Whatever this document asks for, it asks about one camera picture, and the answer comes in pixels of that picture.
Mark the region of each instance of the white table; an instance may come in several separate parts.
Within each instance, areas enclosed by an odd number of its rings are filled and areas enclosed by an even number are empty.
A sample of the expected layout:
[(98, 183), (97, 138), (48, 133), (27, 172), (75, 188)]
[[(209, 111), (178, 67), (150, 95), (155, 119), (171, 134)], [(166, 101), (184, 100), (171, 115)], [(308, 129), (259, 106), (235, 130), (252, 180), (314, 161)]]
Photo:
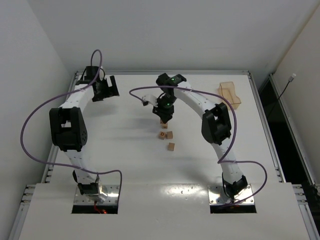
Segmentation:
[[(183, 75), (195, 89), (214, 93), (220, 82), (234, 82), (241, 99), (234, 153), (239, 161), (260, 162), (268, 173), (266, 187), (255, 196), (257, 213), (210, 214), (207, 185), (221, 182), (222, 170), (202, 137), (199, 116), (177, 100), (167, 129), (174, 138), (161, 140), (159, 117), (152, 107), (128, 94), (132, 88), (154, 86), (158, 75), (116, 75), (120, 96), (89, 103), (83, 116), (92, 164), (99, 171), (123, 172), (118, 214), (71, 214), (76, 190), (73, 169), (55, 166), (50, 183), (36, 186), (20, 240), (309, 239), (291, 184), (279, 182), (276, 174), (248, 75)], [(175, 143), (173, 152), (167, 151), (169, 142)], [(58, 152), (56, 162), (69, 160)], [(253, 164), (240, 168), (257, 190), (264, 180), (262, 169)], [(104, 184), (119, 184), (117, 173), (100, 178)], [(172, 191), (177, 184), (198, 188), (178, 194)]]

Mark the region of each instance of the wall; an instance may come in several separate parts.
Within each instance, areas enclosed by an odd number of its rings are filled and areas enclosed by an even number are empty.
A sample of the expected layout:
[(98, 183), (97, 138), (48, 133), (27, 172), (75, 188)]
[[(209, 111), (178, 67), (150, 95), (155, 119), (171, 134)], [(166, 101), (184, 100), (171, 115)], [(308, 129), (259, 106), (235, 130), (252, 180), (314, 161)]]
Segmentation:
[(274, 74), (282, 90), (289, 76), (296, 78), (283, 94), (294, 127), (306, 150), (312, 171), (320, 183), (320, 7), (314, 12)]
[(28, 0), (68, 69), (275, 70), (319, 0)]
[[(44, 168), (20, 147), (23, 122), (70, 80), (28, 2), (0, 1), (0, 240), (9, 237), (25, 185), (39, 182)], [(48, 110), (58, 104), (44, 107), (27, 126), (26, 147), (44, 160), (51, 145)]]

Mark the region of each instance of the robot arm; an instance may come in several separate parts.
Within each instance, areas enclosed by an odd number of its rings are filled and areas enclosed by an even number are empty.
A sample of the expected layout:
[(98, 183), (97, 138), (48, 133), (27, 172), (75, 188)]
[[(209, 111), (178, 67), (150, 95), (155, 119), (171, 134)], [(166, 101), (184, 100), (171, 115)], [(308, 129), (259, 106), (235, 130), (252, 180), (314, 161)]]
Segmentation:
[[(224, 103), (214, 104), (203, 95), (193, 92), (192, 86), (180, 74), (169, 77), (166, 73), (160, 75), (156, 80), (159, 86), (175, 86), (187, 90), (176, 88), (161, 88), (164, 95), (157, 98), (156, 103), (149, 95), (142, 99), (153, 104), (153, 113), (158, 115), (161, 120), (166, 123), (174, 113), (174, 102), (176, 99), (182, 100), (190, 106), (202, 119), (202, 135), (204, 139), (210, 143), (215, 150), (217, 157), (220, 159), (227, 151), (230, 145), (231, 123), (227, 106)], [(248, 183), (243, 172), (235, 163), (236, 156), (231, 150), (225, 157), (226, 161), (222, 162), (223, 184), (225, 185), (226, 194), (234, 199), (242, 189), (246, 188)]]
[[(87, 66), (84, 79), (78, 80), (74, 90), (82, 89), (90, 83), (98, 70), (97, 66)], [(86, 155), (88, 133), (82, 112), (91, 100), (97, 102), (104, 98), (119, 96), (115, 77), (110, 77), (112, 86), (108, 86), (106, 79), (102, 77), (100, 80), (101, 70), (99, 74), (100, 77), (91, 87), (71, 94), (60, 107), (52, 108), (49, 112), (53, 144), (59, 146), (60, 150), (68, 156), (72, 165), (92, 172), (96, 172), (96, 170), (90, 165)], [(82, 195), (97, 202), (105, 200), (106, 194), (98, 175), (75, 169), (73, 178)]]

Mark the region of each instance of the purple cable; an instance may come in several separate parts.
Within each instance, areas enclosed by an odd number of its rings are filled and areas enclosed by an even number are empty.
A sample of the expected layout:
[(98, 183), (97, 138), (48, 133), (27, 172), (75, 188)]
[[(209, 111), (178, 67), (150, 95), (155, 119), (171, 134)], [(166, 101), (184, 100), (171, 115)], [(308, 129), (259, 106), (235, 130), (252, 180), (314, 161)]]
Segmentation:
[[(93, 57), (95, 55), (95, 53), (98, 52), (100, 54), (100, 62), (99, 62), (99, 69), (101, 69), (101, 66), (102, 66), (102, 52), (99, 50), (99, 49), (96, 49), (94, 50), (94, 52), (92, 53), (91, 55), (91, 64), (92, 64), (92, 60), (93, 60)], [(120, 174), (120, 186), (119, 186), (119, 195), (118, 195), (118, 199), (117, 199), (117, 202), (119, 204), (119, 199), (120, 199), (120, 193), (121, 193), (121, 187), (122, 187), (122, 172), (120, 170), (111, 170), (111, 171), (103, 171), (103, 172), (95, 172), (95, 171), (90, 171), (90, 170), (87, 170), (87, 169), (83, 169), (79, 166), (76, 166), (76, 165), (71, 165), (71, 164), (64, 164), (64, 163), (58, 163), (58, 162), (47, 162), (47, 161), (42, 161), (40, 159), (37, 159), (36, 157), (32, 156), (26, 149), (25, 147), (25, 143), (24, 143), (24, 133), (25, 133), (25, 129), (26, 129), (26, 126), (27, 126), (27, 123), (29, 122), (30, 118), (40, 109), (42, 108), (44, 105), (58, 99), (58, 98), (61, 98), (61, 97), (64, 97), (64, 96), (67, 96), (67, 95), (70, 95), (70, 94), (74, 94), (74, 93), (77, 93), (77, 92), (80, 92), (82, 90), (85, 90), (87, 88), (89, 88), (90, 86), (92, 86), (92, 84), (94, 84), (94, 82), (96, 81), (96, 79), (98, 78), (100, 74), (100, 71), (97, 71), (93, 80), (86, 86), (80, 88), (80, 89), (77, 89), (77, 90), (73, 90), (73, 91), (69, 91), (69, 92), (66, 92), (66, 93), (62, 93), (58, 96), (55, 96), (53, 98), (50, 98), (49, 100), (45, 101), (44, 103), (40, 104), (36, 109), (34, 109), (30, 115), (26, 118), (23, 126), (22, 126), (22, 129), (21, 129), (21, 133), (20, 133), (20, 144), (21, 144), (21, 147), (22, 147), (22, 150), (24, 151), (24, 153), (29, 157), (31, 158), (32, 160), (38, 162), (38, 163), (41, 163), (41, 164), (46, 164), (46, 165), (53, 165), (53, 166), (62, 166), (62, 167), (69, 167), (69, 168), (74, 168), (74, 169), (80, 169), (86, 173), (90, 173), (90, 174), (97, 174), (97, 175), (104, 175), (104, 174), (111, 174), (111, 173), (115, 173), (115, 172), (118, 172)]]
[[(179, 89), (179, 90), (183, 90), (183, 91), (188, 91), (190, 92), (190, 89), (189, 88), (184, 88), (184, 87), (179, 87), (179, 86), (142, 86), (142, 87), (137, 87), (137, 88), (134, 88), (134, 89), (131, 89), (129, 91), (129, 94), (133, 97), (135, 97), (136, 99), (139, 99), (141, 102), (144, 102), (144, 100), (140, 97), (138, 97), (137, 95), (133, 94), (132, 92), (134, 91), (137, 91), (137, 90), (144, 90), (144, 89)], [(256, 195), (257, 193), (259, 193), (266, 185), (267, 183), (267, 180), (268, 180), (268, 174), (267, 174), (267, 170), (266, 168), (259, 162), (257, 161), (230, 161), (230, 160), (225, 160), (223, 161), (223, 159), (228, 155), (228, 153), (230, 152), (231, 148), (233, 147), (234, 143), (235, 143), (235, 140), (236, 140), (236, 134), (237, 134), (237, 116), (236, 116), (236, 112), (234, 110), (234, 108), (232, 107), (232, 105), (230, 104), (230, 102), (228, 102), (227, 99), (225, 99), (223, 96), (220, 96), (218, 94), (214, 94), (214, 93), (211, 93), (211, 92), (206, 92), (206, 91), (200, 91), (200, 90), (195, 90), (195, 89), (192, 89), (191, 90), (192, 92), (195, 92), (195, 93), (198, 93), (198, 94), (206, 94), (206, 95), (211, 95), (211, 96), (214, 96), (214, 97), (217, 97), (219, 99), (222, 99), (223, 101), (225, 101), (225, 103), (230, 107), (231, 109), (231, 112), (232, 112), (232, 116), (233, 116), (233, 121), (234, 121), (234, 130), (233, 130), (233, 135), (232, 135), (232, 139), (231, 139), (231, 142), (230, 142), (230, 145), (228, 147), (228, 149), (225, 151), (225, 153), (223, 154), (223, 156), (218, 160), (218, 164), (221, 164), (221, 163), (237, 163), (237, 164), (257, 164), (259, 165), (263, 171), (264, 171), (264, 174), (265, 174), (265, 178), (264, 178), (264, 181), (263, 181), (263, 184), (261, 185), (261, 187), (255, 191), (254, 193), (252, 193), (250, 196), (244, 198), (244, 199), (241, 199), (241, 200), (238, 200), (238, 201), (235, 201), (235, 202), (231, 202), (231, 203), (227, 203), (227, 204), (224, 204), (224, 205), (221, 205), (220, 207), (221, 208), (224, 208), (224, 207), (231, 207), (231, 206), (235, 206), (237, 204), (240, 204), (242, 203), (243, 201), (253, 197), (254, 195)]]

